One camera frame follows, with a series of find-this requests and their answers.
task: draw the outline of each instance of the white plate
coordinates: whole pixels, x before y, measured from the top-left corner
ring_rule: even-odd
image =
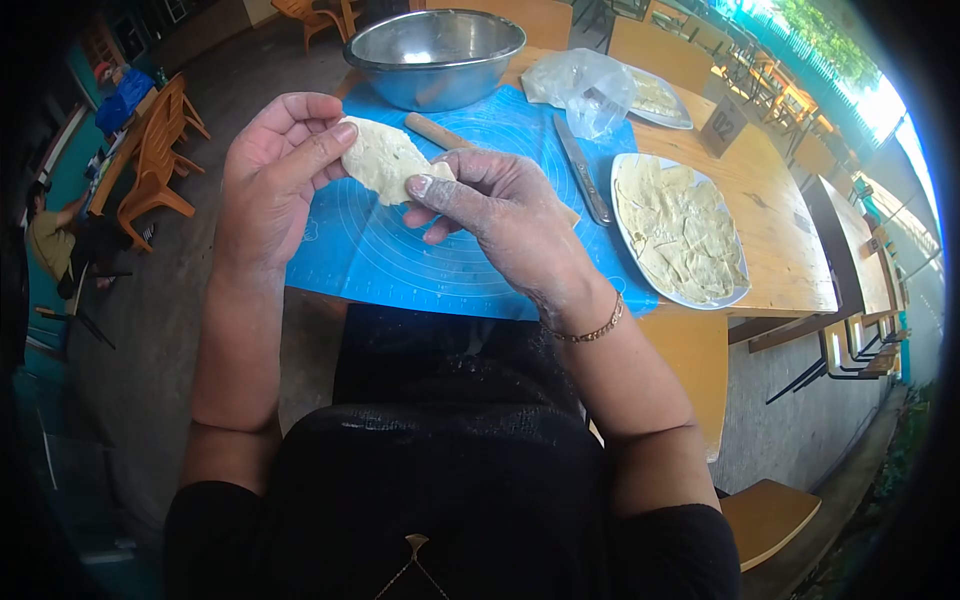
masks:
[[[679,117],[668,117],[662,114],[656,114],[655,112],[650,112],[649,110],[640,110],[639,108],[631,108],[630,112],[636,116],[646,119],[651,123],[656,123],[657,125],[663,125],[664,127],[669,127],[675,130],[692,130],[693,121],[690,120],[690,113],[687,112],[686,107],[684,106],[684,101],[680,99],[680,96],[677,95],[677,92],[673,87],[666,82],[666,79],[663,77],[658,77],[649,71],[644,71],[643,69],[638,69],[635,66],[627,64],[627,67],[635,70],[637,73],[643,73],[648,75],[658,82],[660,82],[660,87],[670,92],[671,95],[677,100],[677,109],[680,111],[681,115]]]
[[[682,304],[683,306],[689,306],[690,308],[696,308],[698,310],[718,310],[720,308],[726,308],[731,304],[737,302],[747,295],[747,292],[750,291],[750,288],[745,288],[742,286],[737,286],[733,288],[733,292],[725,298],[717,298],[714,300],[708,301],[706,304],[697,304],[696,302],[691,302],[687,300],[680,294],[676,292],[664,292],[659,286],[654,283],[654,280],[651,277],[648,277],[646,271],[643,270],[643,267],[640,265],[639,258],[636,257],[636,252],[634,252],[633,238],[630,236],[630,232],[623,226],[623,219],[620,218],[620,209],[618,207],[618,202],[616,201],[616,174],[620,170],[620,164],[627,158],[632,158],[636,160],[639,156],[649,156],[652,158],[658,158],[660,160],[660,168],[665,169],[667,167],[672,167],[674,165],[681,164],[676,160],[670,160],[669,158],[663,158],[661,156],[653,155],[639,155],[639,154],[626,154],[626,155],[617,155],[613,158],[613,168],[610,173],[610,190],[613,195],[613,215],[616,217],[616,226],[620,229],[620,236],[623,237],[623,242],[627,245],[627,252],[633,258],[636,267],[640,269],[640,272],[643,274],[643,278],[647,280],[651,287],[653,287],[657,292],[676,302],[677,304]],[[700,171],[693,172],[693,184],[696,185],[701,181],[711,181],[709,177],[701,173]],[[727,209],[726,203],[720,203],[717,208],[723,210],[727,214],[730,214],[730,211]],[[736,227],[733,228],[734,234],[736,237],[736,245],[740,248],[740,264],[737,265],[737,269],[740,273],[743,274],[747,280],[750,280],[750,276],[747,273],[747,258],[743,254],[743,244],[740,243],[740,234],[736,232]]]

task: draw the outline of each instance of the black pants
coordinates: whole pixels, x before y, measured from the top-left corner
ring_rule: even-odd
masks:
[[[334,404],[449,401],[540,404],[584,418],[539,323],[349,306]]]
[[[87,264],[110,260],[133,243],[129,235],[104,217],[89,217],[75,236],[73,251],[70,252],[70,270],[63,274],[57,284],[57,294],[64,300],[73,298]]]

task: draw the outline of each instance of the black shirt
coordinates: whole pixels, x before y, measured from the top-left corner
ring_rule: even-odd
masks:
[[[610,465],[543,406],[334,406],[284,439],[263,497],[174,498],[172,598],[735,598],[732,532],[700,504],[617,519]]]

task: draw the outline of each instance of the stainless steel bowl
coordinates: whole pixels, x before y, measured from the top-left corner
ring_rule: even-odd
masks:
[[[395,107],[438,112],[490,94],[527,35],[488,12],[408,12],[350,39],[344,58]]]

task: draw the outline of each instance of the rolling pin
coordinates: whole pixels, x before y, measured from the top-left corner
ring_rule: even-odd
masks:
[[[407,118],[403,119],[403,124],[437,144],[444,150],[453,150],[454,148],[477,148],[476,144],[466,141],[463,137],[457,135],[446,127],[437,125],[430,119],[416,112],[411,112]]]

